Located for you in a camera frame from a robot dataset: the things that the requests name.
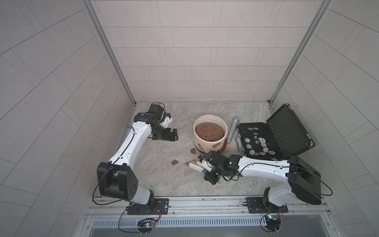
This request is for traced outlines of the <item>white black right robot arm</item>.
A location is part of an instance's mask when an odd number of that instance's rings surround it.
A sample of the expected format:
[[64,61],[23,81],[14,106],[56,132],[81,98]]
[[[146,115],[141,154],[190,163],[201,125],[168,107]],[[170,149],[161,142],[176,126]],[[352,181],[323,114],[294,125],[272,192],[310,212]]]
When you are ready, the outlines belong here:
[[296,200],[312,205],[322,203],[321,174],[299,157],[266,161],[241,155],[226,157],[220,152],[210,151],[199,155],[196,162],[204,169],[204,179],[212,185],[216,185],[220,178],[237,181],[240,177],[248,176],[280,182],[277,187],[265,188],[261,198],[248,203],[256,209],[278,211]]

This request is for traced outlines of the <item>open black foam-lined case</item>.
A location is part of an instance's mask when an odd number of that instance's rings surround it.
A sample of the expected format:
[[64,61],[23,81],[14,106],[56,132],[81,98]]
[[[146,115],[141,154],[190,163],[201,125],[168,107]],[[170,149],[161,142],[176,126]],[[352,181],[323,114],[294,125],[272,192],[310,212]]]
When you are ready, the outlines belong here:
[[245,156],[252,159],[288,160],[315,146],[293,106],[288,103],[265,122],[240,123],[237,130]]

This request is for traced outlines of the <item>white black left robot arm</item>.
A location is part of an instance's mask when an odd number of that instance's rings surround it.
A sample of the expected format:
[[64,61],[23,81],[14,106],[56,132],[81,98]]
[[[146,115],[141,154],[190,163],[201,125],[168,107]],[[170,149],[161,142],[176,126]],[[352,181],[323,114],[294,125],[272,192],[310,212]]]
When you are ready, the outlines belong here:
[[129,126],[129,134],[119,150],[108,162],[98,165],[98,184],[95,189],[101,196],[115,198],[112,203],[126,200],[135,208],[143,208],[146,212],[156,209],[153,191],[139,185],[133,167],[148,138],[171,142],[179,139],[177,129],[168,127],[171,122],[171,115],[160,102],[152,103],[147,112],[138,113],[134,117],[133,124]]

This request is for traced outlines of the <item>left green circuit board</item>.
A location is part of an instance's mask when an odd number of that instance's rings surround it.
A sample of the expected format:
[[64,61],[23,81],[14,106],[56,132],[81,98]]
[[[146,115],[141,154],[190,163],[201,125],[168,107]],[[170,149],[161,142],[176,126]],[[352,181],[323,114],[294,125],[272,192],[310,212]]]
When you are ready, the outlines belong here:
[[149,233],[157,224],[154,218],[146,218],[137,223],[137,230],[141,233]]

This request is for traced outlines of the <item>aluminium rail frame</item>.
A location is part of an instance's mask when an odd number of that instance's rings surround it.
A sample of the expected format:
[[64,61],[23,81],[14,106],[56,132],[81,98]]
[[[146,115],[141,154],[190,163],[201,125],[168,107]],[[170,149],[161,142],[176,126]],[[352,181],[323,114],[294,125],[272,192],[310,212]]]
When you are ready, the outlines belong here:
[[[167,214],[163,217],[185,217],[185,216],[238,216],[249,215],[248,207],[244,204],[248,198],[260,198],[257,195],[249,196],[178,196],[167,197]],[[119,201],[113,204],[110,198],[96,198],[90,200],[82,210],[83,218],[116,218],[129,206],[128,201]],[[286,204],[288,212],[286,215],[323,215],[330,214],[330,208],[323,200],[321,205],[311,205],[300,200],[291,201]]]

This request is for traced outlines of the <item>grey metal cylinder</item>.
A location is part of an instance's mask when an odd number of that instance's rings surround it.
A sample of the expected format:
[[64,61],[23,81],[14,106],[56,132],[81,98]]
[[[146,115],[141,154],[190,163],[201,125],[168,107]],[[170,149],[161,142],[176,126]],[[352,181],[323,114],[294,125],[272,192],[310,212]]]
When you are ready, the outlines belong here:
[[230,144],[231,141],[233,140],[234,138],[234,133],[237,129],[237,125],[239,124],[239,117],[234,117],[233,118],[233,122],[232,122],[232,125],[231,125],[231,128],[229,130],[229,134],[228,134],[228,138],[227,138],[227,144]]

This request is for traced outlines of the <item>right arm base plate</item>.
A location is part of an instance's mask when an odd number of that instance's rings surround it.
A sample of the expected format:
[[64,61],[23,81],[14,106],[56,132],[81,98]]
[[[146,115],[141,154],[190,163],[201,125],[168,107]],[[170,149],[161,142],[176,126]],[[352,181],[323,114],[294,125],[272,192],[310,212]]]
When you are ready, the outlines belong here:
[[267,214],[267,213],[288,213],[288,207],[283,205],[281,207],[275,206],[269,201],[264,201],[263,197],[248,197],[242,204],[248,208],[250,214]]

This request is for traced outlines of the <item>green circuit board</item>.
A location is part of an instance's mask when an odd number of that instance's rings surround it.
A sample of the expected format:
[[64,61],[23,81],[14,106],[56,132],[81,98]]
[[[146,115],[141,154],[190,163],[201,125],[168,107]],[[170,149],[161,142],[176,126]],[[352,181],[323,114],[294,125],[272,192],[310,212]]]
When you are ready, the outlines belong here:
[[281,228],[281,218],[276,214],[269,214],[265,217],[266,230],[268,232],[278,232]]
[[149,233],[157,224],[154,218],[146,218],[137,223],[137,230],[141,233]]

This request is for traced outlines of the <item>blue white scrub brush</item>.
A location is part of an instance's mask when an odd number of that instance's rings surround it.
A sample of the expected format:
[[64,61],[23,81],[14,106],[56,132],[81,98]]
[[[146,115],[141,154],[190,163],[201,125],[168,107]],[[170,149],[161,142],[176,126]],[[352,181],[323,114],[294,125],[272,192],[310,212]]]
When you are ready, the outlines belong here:
[[196,161],[191,161],[189,167],[197,172],[204,174],[204,168],[202,165],[199,165]]

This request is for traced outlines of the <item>cream ceramic pot with soil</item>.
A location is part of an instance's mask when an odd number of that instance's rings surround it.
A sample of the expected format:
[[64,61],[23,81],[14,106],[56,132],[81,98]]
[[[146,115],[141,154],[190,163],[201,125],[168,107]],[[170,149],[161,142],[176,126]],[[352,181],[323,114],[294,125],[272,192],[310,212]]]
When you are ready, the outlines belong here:
[[204,115],[199,117],[193,125],[193,139],[195,147],[201,153],[226,149],[228,127],[218,116]]

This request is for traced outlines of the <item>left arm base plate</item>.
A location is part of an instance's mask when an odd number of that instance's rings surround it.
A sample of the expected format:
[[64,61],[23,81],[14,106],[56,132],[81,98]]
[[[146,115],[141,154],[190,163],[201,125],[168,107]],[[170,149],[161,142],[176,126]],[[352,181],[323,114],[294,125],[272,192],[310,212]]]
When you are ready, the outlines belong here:
[[166,215],[168,213],[169,199],[154,198],[154,202],[149,200],[146,205],[131,202],[127,208],[128,215]]

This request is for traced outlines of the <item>right green circuit board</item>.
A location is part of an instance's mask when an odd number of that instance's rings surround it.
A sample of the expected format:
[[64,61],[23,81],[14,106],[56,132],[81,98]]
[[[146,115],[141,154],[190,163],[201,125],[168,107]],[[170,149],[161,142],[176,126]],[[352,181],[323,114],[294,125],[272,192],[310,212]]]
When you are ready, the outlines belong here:
[[276,214],[269,214],[265,217],[266,230],[268,232],[278,232],[281,228],[281,218]]

